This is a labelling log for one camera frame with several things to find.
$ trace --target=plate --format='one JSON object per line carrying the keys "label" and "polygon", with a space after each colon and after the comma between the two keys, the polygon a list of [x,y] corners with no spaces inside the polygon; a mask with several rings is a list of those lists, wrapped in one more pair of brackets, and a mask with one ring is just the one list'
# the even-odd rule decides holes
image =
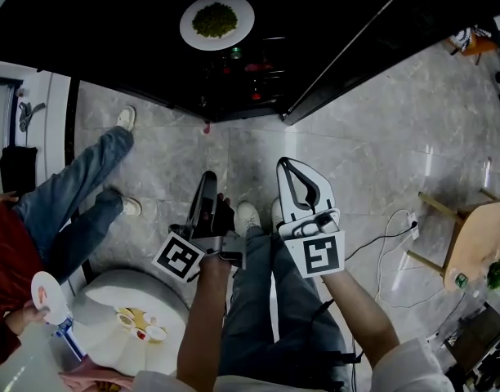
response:
{"label": "plate", "polygon": [[[192,26],[192,20],[194,20],[198,11],[215,2],[225,4],[232,8],[237,16],[237,25],[234,30],[224,34],[220,38],[207,38],[203,35],[199,35],[195,31]],[[185,42],[191,47],[201,51],[218,51],[220,49],[232,47],[237,42],[244,39],[252,30],[254,20],[255,15],[252,6],[250,6],[250,3],[246,0],[198,0],[192,3],[189,8],[185,10],[185,13],[183,13],[179,24],[179,30]]]}
{"label": "plate", "polygon": [[129,318],[131,319],[134,319],[135,316],[134,314],[128,310],[127,308],[118,308],[117,306],[114,307],[115,311],[118,313],[118,314],[123,314],[123,315],[126,315],[128,316]]}
{"label": "plate", "polygon": [[30,284],[30,294],[38,310],[48,308],[45,321],[60,325],[69,317],[69,307],[60,284],[46,271],[37,272]]}
{"label": "plate", "polygon": [[147,326],[145,331],[152,338],[152,340],[164,341],[167,339],[167,333],[165,330],[160,327],[156,327],[155,325]]}
{"label": "plate", "polygon": [[134,320],[132,318],[130,318],[129,316],[125,315],[125,314],[117,313],[116,314],[116,319],[125,328],[129,328],[130,329],[130,328],[136,326],[136,323],[134,322]]}
{"label": "plate", "polygon": [[143,319],[145,320],[146,323],[149,325],[160,325],[158,319],[155,317],[155,315],[149,314],[148,312],[143,314]]}
{"label": "plate", "polygon": [[141,341],[150,340],[150,336],[140,328],[132,327],[130,329],[130,333],[138,340],[141,340]]}

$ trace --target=gray tile floor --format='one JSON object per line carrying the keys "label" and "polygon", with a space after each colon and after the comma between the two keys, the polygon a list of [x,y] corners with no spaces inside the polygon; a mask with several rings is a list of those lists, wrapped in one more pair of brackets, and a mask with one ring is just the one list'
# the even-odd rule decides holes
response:
{"label": "gray tile floor", "polygon": [[[493,73],[496,56],[450,56],[430,47],[357,87],[293,127],[264,117],[213,124],[204,132],[196,118],[116,91],[82,82],[78,95],[76,150],[81,152],[115,124],[122,106],[136,107],[135,146],[109,178],[143,204],[141,218],[120,216],[91,258],[96,272],[131,267],[149,272],[179,290],[190,302],[194,284],[175,285],[150,264],[167,226],[184,222],[203,172],[213,170],[233,200],[253,202],[263,226],[278,195],[277,160],[286,155],[309,163],[331,182],[346,254],[382,234],[392,213],[416,212],[421,236],[404,247],[440,263],[453,222],[423,205],[417,192],[456,207],[484,198],[486,161],[492,159],[488,187],[500,196],[500,104]],[[93,203],[89,198],[87,206]],[[407,225],[398,214],[388,229]],[[384,251],[402,239],[386,242]],[[361,250],[347,268],[373,296],[382,242]],[[402,340],[429,336],[458,303],[437,274],[404,261],[399,248],[383,259],[381,298]],[[321,287],[321,295],[328,293]],[[331,308],[342,320],[337,309]],[[342,331],[350,345],[346,325]],[[368,390],[370,369],[358,366],[359,390]]]}

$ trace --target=leg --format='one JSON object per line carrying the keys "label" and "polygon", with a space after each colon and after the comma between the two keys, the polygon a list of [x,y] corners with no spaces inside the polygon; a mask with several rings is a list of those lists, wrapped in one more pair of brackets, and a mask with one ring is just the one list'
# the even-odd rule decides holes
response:
{"label": "leg", "polygon": [[103,241],[110,224],[123,210],[123,200],[115,190],[96,196],[96,204],[56,236],[45,263],[47,271],[61,284]]}
{"label": "leg", "polygon": [[[341,330],[332,315],[325,311],[312,323],[314,313],[322,305],[319,293],[312,278],[303,278],[299,273],[288,249],[279,234],[274,234],[272,246],[272,270],[275,277],[277,291],[279,336],[280,340],[272,347],[273,360],[284,362],[285,357],[292,355],[293,350],[309,350],[313,352],[341,351],[346,352],[346,345]],[[346,366],[333,367],[316,376],[306,383],[307,375],[302,368],[307,364],[300,362],[296,365],[283,365],[276,371],[273,380],[282,385],[294,387],[319,388],[330,381],[342,381],[348,384]],[[322,384],[314,384],[314,379]]]}
{"label": "leg", "polygon": [[221,338],[219,375],[265,380],[266,352],[274,344],[270,321],[270,237],[260,226],[253,226],[246,239],[247,269],[234,277],[230,312]]}
{"label": "leg", "polygon": [[53,175],[14,206],[44,260],[61,227],[85,197],[103,183],[133,143],[131,132],[114,127],[60,174]]}
{"label": "leg", "polygon": [[484,187],[481,187],[480,190],[479,190],[484,196],[492,199],[492,200],[498,200],[498,197],[495,196],[493,193],[489,192],[488,190],[486,190]]}
{"label": "leg", "polygon": [[431,196],[428,196],[427,194],[424,194],[423,192],[419,192],[419,198],[421,198],[421,200],[423,202],[428,203],[431,207],[434,207],[435,209],[437,209],[437,211],[439,211],[443,215],[446,215],[448,218],[452,218],[453,220],[455,220],[459,224],[464,223],[464,220],[457,213],[455,213],[449,207],[446,207],[442,203],[437,202]]}
{"label": "leg", "polygon": [[441,267],[440,265],[437,265],[436,263],[433,263],[432,261],[429,261],[428,259],[419,256],[416,252],[413,252],[411,250],[407,250],[406,254],[408,254],[414,260],[417,260],[419,263],[424,264],[426,267],[435,270],[437,273],[439,273],[441,276],[444,277],[444,268]]}

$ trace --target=hand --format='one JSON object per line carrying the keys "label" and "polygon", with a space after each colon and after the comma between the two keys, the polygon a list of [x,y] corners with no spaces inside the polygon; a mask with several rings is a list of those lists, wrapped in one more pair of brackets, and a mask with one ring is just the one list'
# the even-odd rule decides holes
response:
{"label": "hand", "polygon": [[49,312],[50,310],[48,308],[37,310],[31,300],[25,303],[22,309],[10,312],[9,315],[5,317],[5,324],[12,332],[19,336],[30,322],[34,321],[37,323],[41,321]]}
{"label": "hand", "polygon": [[7,192],[4,194],[0,194],[0,203],[1,202],[13,202],[16,203],[20,198],[15,196],[16,192]]}
{"label": "hand", "polygon": [[217,254],[205,256],[199,263],[200,277],[226,281],[230,275],[232,264],[220,258]]}
{"label": "hand", "polygon": [[[210,216],[205,214],[203,222],[210,224]],[[234,211],[230,207],[230,199],[225,198],[223,193],[217,195],[217,208],[216,219],[214,220],[214,233],[213,235],[225,235],[226,231],[234,229]],[[232,268],[232,264],[221,259],[217,254],[214,256],[205,256],[199,264],[201,274],[205,276],[212,276],[215,279],[227,280]]]}

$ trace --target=sneaker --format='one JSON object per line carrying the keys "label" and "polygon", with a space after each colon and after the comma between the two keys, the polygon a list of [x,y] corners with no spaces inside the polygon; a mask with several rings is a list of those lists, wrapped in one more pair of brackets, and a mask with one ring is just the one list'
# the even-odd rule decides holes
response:
{"label": "sneaker", "polygon": [[132,106],[125,106],[119,114],[116,125],[118,127],[124,127],[127,131],[131,132],[134,128],[135,121],[136,110]]}
{"label": "sneaker", "polygon": [[259,213],[250,202],[241,202],[235,211],[234,220],[235,232],[241,237],[247,236],[248,228],[261,226]]}
{"label": "sneaker", "polygon": [[272,203],[270,218],[272,220],[272,234],[275,234],[278,231],[277,225],[284,222],[283,210],[281,209],[281,200],[279,198],[274,200],[274,202]]}
{"label": "sneaker", "polygon": [[139,216],[142,212],[142,207],[139,202],[137,202],[134,198],[127,198],[126,196],[122,196],[121,200],[123,200],[123,212],[124,215],[129,216]]}

